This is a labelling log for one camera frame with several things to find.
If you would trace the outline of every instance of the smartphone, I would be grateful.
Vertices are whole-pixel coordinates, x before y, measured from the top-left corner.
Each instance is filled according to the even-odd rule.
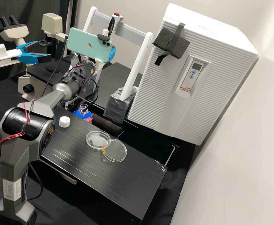
[[[106,63],[109,61],[112,42],[104,42],[93,34],[72,27],[69,30],[67,48]]]

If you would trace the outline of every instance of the petri dish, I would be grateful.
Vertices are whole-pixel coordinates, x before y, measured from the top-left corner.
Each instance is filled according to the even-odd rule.
[[[120,163],[124,161],[127,156],[126,146],[118,139],[108,140],[108,146],[104,147],[102,151],[104,156],[114,163]]]
[[[109,146],[110,142],[108,142],[108,140],[110,138],[110,135],[108,135],[105,131],[94,130],[90,131],[86,135],[86,142],[91,148],[102,150],[103,145],[104,148],[107,148]]]

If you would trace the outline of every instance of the robotic arm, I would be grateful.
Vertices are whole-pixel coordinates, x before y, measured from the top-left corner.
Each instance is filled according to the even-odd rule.
[[[0,122],[0,140],[19,132],[24,135],[3,142],[1,173],[3,199],[0,200],[0,225],[33,225],[36,211],[27,201],[26,179],[28,163],[38,160],[50,142],[55,131],[54,110],[61,102],[71,100],[95,72],[95,65],[86,61],[79,73],[67,73],[60,83],[53,86],[52,92],[32,102],[25,103],[31,108],[29,123],[22,103],[9,109]]]

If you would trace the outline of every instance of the blue clamp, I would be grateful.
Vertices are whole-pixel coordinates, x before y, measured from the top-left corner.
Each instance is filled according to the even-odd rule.
[[[39,45],[39,41],[32,41],[23,45],[19,45],[16,48],[20,49],[22,54],[20,56],[17,56],[17,59],[25,64],[35,64],[35,63],[45,63],[51,61],[51,55],[50,54],[38,54],[38,53],[32,53],[30,54],[28,50],[29,47],[32,46],[31,49],[34,48],[35,45]]]
[[[113,45],[110,51],[109,62],[114,58],[115,53],[116,53],[116,47]]]

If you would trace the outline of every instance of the black backdrop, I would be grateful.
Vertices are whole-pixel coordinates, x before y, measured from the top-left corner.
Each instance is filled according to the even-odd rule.
[[[69,0],[0,0],[0,17],[14,15],[19,23],[28,26],[29,34],[24,38],[26,42],[44,39],[41,30],[42,15],[44,13],[55,13],[63,18],[63,32],[65,32],[66,17]],[[5,44],[7,50],[16,47],[14,42],[6,42],[0,36],[0,44]],[[58,47],[57,55],[62,49]],[[7,77],[25,71],[22,63],[0,68],[0,81]]]

